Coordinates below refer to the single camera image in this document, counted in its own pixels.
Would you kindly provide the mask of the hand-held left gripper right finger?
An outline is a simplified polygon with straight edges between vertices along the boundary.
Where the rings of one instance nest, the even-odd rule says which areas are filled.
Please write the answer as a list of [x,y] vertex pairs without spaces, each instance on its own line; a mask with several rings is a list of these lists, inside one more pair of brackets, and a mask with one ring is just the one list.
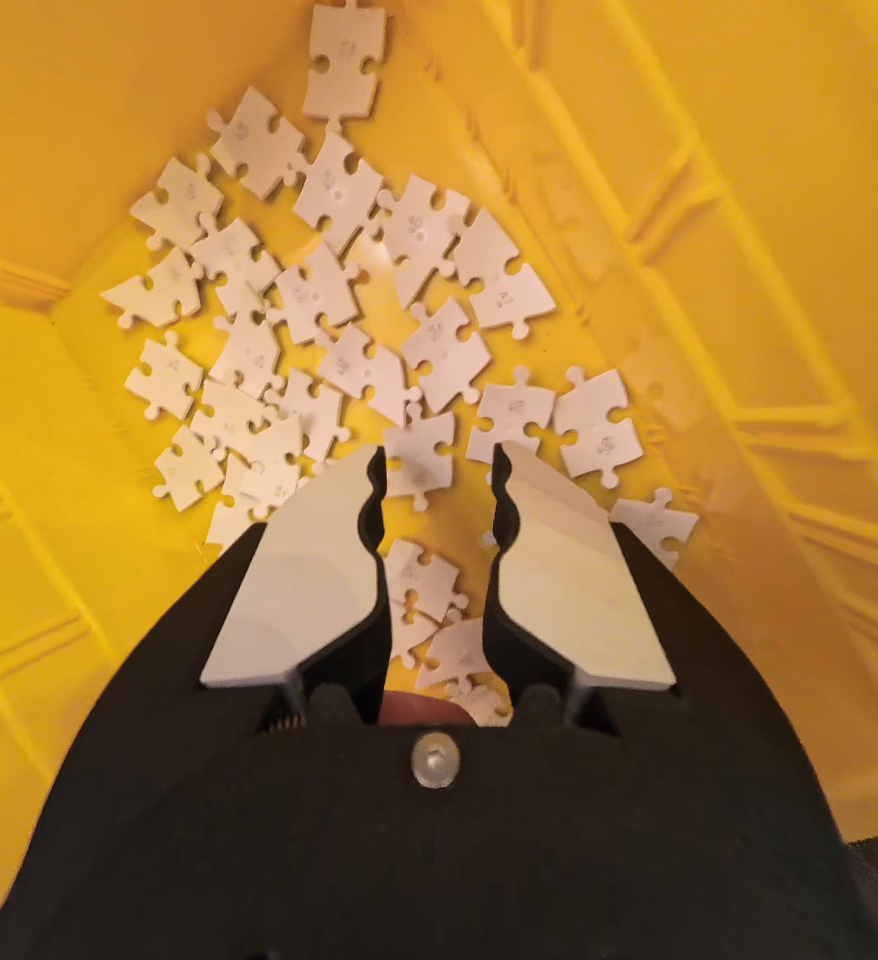
[[514,707],[554,690],[569,724],[611,724],[607,690],[677,678],[606,510],[523,444],[493,450],[493,560],[483,654]]

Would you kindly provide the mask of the yellow plastic bin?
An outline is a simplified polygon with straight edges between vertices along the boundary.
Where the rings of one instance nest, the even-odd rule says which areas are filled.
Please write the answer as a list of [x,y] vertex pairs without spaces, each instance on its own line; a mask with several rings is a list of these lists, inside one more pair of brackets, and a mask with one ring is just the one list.
[[[317,5],[0,2],[0,908],[67,749],[220,548],[153,489],[177,426],[102,294],[166,256],[131,213],[251,87],[301,132]],[[846,841],[878,837],[878,2],[357,2],[342,132],[490,210],[556,310],[473,381],[618,372],[614,487],[694,514],[675,572],[757,666]]]

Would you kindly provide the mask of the pile of white puzzle pieces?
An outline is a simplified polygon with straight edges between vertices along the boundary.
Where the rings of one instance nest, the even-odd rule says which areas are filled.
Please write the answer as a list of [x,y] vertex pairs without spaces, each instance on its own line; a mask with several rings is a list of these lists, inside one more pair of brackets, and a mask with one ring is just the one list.
[[[556,304],[533,266],[510,264],[519,249],[490,210],[409,174],[396,192],[342,132],[373,108],[377,78],[365,72],[385,52],[384,9],[357,2],[314,8],[303,113],[325,124],[313,159],[304,137],[272,102],[248,88],[195,167],[171,159],[132,216],[152,231],[165,258],[102,297],[121,328],[146,323],[162,338],[142,341],[125,388],[148,421],[167,417],[175,435],[155,462],[155,498],[184,511],[221,489],[206,542],[220,548],[211,574],[185,594],[137,645],[103,694],[121,684],[145,703],[146,666],[186,666],[187,693],[200,674],[260,539],[260,525],[308,480],[365,445],[385,450],[384,537],[378,546],[392,623],[390,661],[420,668],[419,689],[443,686],[480,725],[506,723],[506,704],[474,683],[493,672],[483,654],[483,613],[497,554],[491,486],[496,444],[534,454],[528,425],[576,433],[562,456],[569,477],[616,471],[642,456],[615,370],[566,375],[560,397],[529,382],[473,384],[493,363],[479,331],[510,327]],[[468,315],[456,296],[429,311],[422,290],[433,274],[479,283]],[[669,511],[671,492],[624,499],[611,513],[662,647],[680,639],[679,614],[701,612],[671,574],[646,578],[650,558],[670,568],[693,513]]]

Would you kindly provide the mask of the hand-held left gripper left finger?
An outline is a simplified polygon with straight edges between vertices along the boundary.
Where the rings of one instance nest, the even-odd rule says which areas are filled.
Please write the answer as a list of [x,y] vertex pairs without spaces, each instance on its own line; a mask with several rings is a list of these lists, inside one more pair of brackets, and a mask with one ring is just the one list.
[[261,535],[200,674],[210,690],[277,688],[303,714],[321,686],[379,720],[392,648],[385,450],[362,445],[308,480]]

